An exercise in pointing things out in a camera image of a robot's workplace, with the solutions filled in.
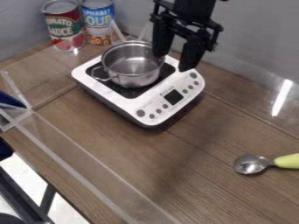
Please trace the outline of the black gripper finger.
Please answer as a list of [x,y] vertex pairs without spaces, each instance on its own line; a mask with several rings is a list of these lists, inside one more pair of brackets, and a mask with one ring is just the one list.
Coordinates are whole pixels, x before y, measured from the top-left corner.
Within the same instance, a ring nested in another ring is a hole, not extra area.
[[173,22],[161,17],[154,19],[153,47],[154,55],[163,57],[169,54],[174,42]]
[[182,57],[179,63],[181,72],[186,72],[198,66],[205,52],[206,48],[202,42],[195,41],[194,39],[189,39],[182,49]]

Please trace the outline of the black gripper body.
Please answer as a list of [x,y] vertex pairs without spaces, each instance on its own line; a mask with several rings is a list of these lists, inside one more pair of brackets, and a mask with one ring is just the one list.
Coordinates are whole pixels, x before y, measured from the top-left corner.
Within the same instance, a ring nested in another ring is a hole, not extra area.
[[154,0],[151,22],[155,18],[171,21],[174,36],[201,41],[206,51],[213,51],[223,32],[223,26],[211,18],[217,2],[218,0]]

